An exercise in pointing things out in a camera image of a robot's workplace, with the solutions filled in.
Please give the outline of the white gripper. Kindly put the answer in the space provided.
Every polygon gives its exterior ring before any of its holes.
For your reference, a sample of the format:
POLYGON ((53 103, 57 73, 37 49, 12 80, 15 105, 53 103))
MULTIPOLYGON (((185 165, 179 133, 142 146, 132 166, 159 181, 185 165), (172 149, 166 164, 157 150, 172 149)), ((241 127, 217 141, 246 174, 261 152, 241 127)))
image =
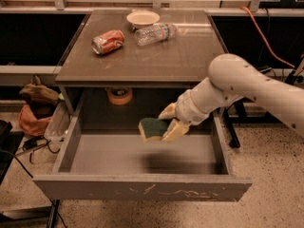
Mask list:
POLYGON ((159 115, 160 120, 171 121, 166 132, 162 136, 162 140, 171 143, 182 137, 189 131, 191 125, 199 125, 208 117, 208 113, 202 113, 194 104, 190 90, 182 93, 175 103, 168 105, 159 115))

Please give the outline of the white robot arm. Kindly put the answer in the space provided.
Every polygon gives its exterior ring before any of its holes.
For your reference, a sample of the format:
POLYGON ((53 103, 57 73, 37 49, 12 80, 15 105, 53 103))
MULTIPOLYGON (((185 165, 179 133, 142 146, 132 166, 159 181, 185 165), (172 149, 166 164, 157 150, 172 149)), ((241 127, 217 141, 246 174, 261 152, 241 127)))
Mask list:
POLYGON ((162 139, 168 143, 189 127, 205 121, 219 107, 247 98, 304 135, 304 89, 272 79, 235 54, 222 54, 208 67, 207 77, 161 112, 170 125, 162 139))

